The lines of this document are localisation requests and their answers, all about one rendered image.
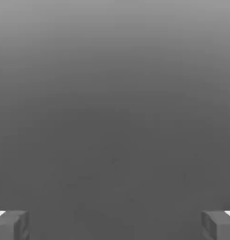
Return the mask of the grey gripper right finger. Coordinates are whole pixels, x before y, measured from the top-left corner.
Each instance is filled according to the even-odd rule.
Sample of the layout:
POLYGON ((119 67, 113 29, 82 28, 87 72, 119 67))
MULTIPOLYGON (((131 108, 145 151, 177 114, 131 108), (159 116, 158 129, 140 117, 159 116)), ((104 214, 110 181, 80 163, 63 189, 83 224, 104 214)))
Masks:
POLYGON ((230 210, 202 211, 204 240, 230 240, 230 210))

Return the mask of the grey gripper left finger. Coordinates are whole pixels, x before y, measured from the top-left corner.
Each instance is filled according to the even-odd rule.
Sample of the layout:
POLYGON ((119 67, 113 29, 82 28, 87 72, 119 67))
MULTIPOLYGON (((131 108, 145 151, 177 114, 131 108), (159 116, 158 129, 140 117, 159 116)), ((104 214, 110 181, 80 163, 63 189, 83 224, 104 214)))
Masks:
POLYGON ((0 240, 30 240, 30 213, 0 210, 0 240))

